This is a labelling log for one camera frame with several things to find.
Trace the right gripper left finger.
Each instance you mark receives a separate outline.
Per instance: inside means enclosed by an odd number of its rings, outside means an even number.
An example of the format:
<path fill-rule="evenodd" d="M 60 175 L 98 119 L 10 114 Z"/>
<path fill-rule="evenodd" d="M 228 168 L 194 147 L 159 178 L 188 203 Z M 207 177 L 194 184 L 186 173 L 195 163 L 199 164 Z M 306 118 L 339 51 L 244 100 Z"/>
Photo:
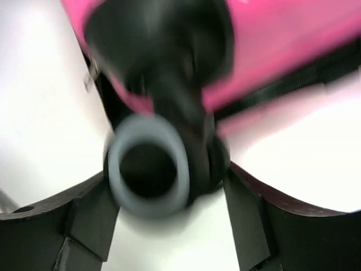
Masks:
<path fill-rule="evenodd" d="M 108 260 L 118 206 L 102 173 L 1 214 L 1 270 L 93 271 Z"/>

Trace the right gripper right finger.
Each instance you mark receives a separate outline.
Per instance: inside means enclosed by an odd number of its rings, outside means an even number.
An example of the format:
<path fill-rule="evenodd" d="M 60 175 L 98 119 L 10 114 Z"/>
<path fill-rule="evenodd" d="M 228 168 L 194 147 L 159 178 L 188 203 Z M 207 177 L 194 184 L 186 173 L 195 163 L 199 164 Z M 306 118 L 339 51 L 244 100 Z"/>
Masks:
<path fill-rule="evenodd" d="M 224 191 L 241 270 L 360 269 L 360 212 L 303 202 L 236 164 Z"/>

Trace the pink hard-shell suitcase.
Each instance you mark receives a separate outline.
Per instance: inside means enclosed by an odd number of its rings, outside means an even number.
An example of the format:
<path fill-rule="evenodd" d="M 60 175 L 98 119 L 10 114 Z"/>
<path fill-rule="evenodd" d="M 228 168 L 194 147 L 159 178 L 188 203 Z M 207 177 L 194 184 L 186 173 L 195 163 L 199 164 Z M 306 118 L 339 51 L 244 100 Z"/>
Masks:
<path fill-rule="evenodd" d="M 108 151 L 116 202 L 139 217 L 182 211 L 224 176 L 215 123 L 360 65 L 359 1 L 62 1 L 80 47 L 133 110 Z M 147 199 L 120 164 L 160 147 L 176 168 Z"/>

